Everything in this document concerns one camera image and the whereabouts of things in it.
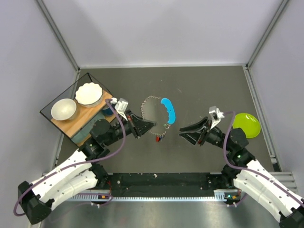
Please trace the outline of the blue handled metal keyring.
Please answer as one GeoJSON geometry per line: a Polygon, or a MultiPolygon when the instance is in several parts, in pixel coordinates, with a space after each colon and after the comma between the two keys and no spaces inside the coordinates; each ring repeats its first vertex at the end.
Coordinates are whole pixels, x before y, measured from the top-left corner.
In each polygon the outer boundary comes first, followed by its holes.
{"type": "Polygon", "coordinates": [[[176,121],[176,114],[173,104],[166,97],[149,96],[141,105],[141,114],[143,119],[157,123],[149,133],[155,136],[165,136],[169,128],[176,121]]]}

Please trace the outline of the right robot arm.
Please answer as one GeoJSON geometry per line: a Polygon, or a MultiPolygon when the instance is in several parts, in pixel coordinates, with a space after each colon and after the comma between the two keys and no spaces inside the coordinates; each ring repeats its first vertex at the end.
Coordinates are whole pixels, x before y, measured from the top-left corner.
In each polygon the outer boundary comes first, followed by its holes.
{"type": "Polygon", "coordinates": [[[196,124],[180,128],[179,135],[193,145],[210,143],[221,148],[226,162],[221,172],[223,185],[250,196],[273,216],[281,228],[304,226],[303,197],[289,190],[249,152],[242,129],[229,127],[223,133],[204,117],[196,124]]]}

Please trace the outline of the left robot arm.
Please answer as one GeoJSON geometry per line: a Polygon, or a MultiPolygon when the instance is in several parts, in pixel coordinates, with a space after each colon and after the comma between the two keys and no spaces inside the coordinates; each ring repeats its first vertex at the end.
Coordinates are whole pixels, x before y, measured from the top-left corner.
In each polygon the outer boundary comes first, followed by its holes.
{"type": "Polygon", "coordinates": [[[21,206],[30,224],[40,223],[62,202],[84,190],[105,187],[108,174],[99,162],[112,156],[107,147],[124,141],[129,134],[140,138],[156,126],[130,110],[125,116],[115,125],[106,119],[97,120],[90,137],[61,165],[35,181],[24,181],[18,186],[16,204],[21,206]]]}

